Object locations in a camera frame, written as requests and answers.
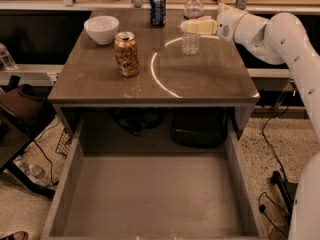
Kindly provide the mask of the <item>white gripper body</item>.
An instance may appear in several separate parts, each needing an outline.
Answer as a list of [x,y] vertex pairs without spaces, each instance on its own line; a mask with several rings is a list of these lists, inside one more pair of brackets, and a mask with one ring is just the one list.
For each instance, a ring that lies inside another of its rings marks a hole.
[[217,36],[227,42],[234,40],[234,33],[241,18],[247,11],[230,7],[224,3],[218,4]]

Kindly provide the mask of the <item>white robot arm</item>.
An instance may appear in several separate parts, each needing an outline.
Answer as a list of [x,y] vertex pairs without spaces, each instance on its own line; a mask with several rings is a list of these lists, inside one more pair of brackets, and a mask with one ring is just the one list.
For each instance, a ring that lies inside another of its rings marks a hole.
[[[209,16],[185,20],[180,28],[240,44],[268,64],[286,64],[320,138],[320,56],[295,15],[282,12],[267,19],[221,3],[215,20]],[[299,178],[288,240],[320,240],[320,153]]]

